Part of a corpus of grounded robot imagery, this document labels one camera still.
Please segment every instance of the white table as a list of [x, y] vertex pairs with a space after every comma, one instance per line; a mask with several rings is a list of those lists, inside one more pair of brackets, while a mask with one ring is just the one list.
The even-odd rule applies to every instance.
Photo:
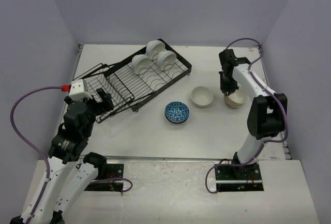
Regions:
[[[130, 56], [143, 46], [86, 44], [75, 77], [99, 63], [112, 64]], [[173, 47], [192, 64], [192, 72], [155, 99], [138, 113], [126, 110], [101, 124], [95, 124], [84, 154], [91, 151], [105, 156], [159, 158], [232, 158], [244, 143], [250, 102], [237, 110], [230, 109], [220, 91], [221, 70], [218, 58], [224, 47]], [[254, 60], [257, 48], [234, 48], [238, 57]], [[254, 65], [265, 79], [261, 62]], [[190, 93], [196, 86], [209, 87], [215, 95], [208, 108], [196, 108]], [[182, 101], [190, 109], [189, 119], [180, 125], [169, 123], [164, 108], [171, 101]], [[268, 144], [260, 159], [285, 159], [281, 144]]]
[[[133, 188], [118, 192], [83, 192], [66, 224], [318, 224], [300, 161], [260, 161], [264, 191], [212, 195], [204, 186], [207, 162], [124, 163]], [[39, 161], [25, 206], [45, 170]], [[209, 187], [215, 189], [215, 174]]]

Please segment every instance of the white bowl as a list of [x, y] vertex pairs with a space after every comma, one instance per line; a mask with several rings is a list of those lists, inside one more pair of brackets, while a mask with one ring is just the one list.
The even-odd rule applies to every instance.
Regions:
[[160, 52], [164, 51], [166, 48], [165, 44], [160, 40], [153, 40], [148, 42], [146, 46], [146, 54], [150, 59], [156, 59]]
[[151, 59], [145, 54], [136, 55], [132, 59], [132, 70], [139, 75], [146, 72], [152, 64]]
[[176, 62], [177, 55], [172, 51], [160, 52], [157, 58], [157, 66], [160, 70], [168, 70]]
[[204, 86], [198, 86], [192, 90], [191, 99], [199, 108], [205, 108], [214, 100], [213, 92]]
[[230, 96], [224, 95], [225, 102], [232, 107], [240, 107], [245, 104], [248, 100], [248, 95], [245, 90], [239, 85], [239, 89], [237, 89]]

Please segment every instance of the bowl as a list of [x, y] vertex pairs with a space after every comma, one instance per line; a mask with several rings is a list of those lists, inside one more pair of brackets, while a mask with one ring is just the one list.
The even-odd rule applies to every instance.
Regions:
[[156, 64], [160, 70], [168, 70], [176, 62], [177, 55], [172, 51], [160, 52]]
[[192, 90], [191, 99], [199, 108], [205, 108], [214, 100], [213, 92], [204, 86], [198, 86]]
[[234, 93], [229, 96], [224, 95], [224, 100], [229, 106], [238, 108], [245, 104], [245, 102], [248, 100], [248, 95], [239, 85], [239, 89], [237, 89]]
[[155, 57], [166, 48], [165, 44], [160, 40], [153, 40], [147, 43], [146, 55], [150, 59], [156, 59]]
[[190, 110], [184, 103], [173, 101], [165, 107], [164, 114], [169, 122], [180, 124], [188, 119]]
[[136, 55], [132, 58], [132, 70], [137, 75], [146, 72], [152, 64], [151, 59], [145, 54]]

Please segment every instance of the dish rack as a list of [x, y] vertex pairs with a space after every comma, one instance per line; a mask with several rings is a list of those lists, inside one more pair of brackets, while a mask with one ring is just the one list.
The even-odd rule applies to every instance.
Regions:
[[190, 75], [192, 65], [162, 39], [159, 40], [165, 44], [167, 50], [177, 55], [176, 62], [165, 71], [158, 68], [156, 59], [154, 59], [152, 60], [153, 64], [143, 74], [136, 75], [133, 72], [131, 69], [132, 58], [139, 54], [145, 54], [146, 47], [144, 47], [121, 62], [112, 65], [98, 64], [75, 78], [87, 81], [88, 92], [94, 96], [96, 101], [101, 101], [96, 93], [99, 88], [111, 94], [114, 109], [99, 116], [96, 120], [97, 123], [127, 109], [138, 112], [142, 106], [172, 84], [184, 76]]

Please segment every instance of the gray wall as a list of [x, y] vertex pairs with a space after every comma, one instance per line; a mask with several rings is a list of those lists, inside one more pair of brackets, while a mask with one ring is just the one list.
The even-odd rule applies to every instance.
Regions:
[[321, 223], [331, 223], [330, 0], [289, 0], [269, 34], [270, 84], [289, 98], [294, 159], [300, 159]]
[[[53, 0], [0, 0], [0, 222], [21, 214], [38, 154], [10, 126], [13, 103], [43, 86], [69, 83], [77, 45]], [[64, 93], [37, 93], [18, 107], [19, 129], [44, 152], [63, 109]]]
[[287, 0], [55, 0], [81, 43], [264, 41]]

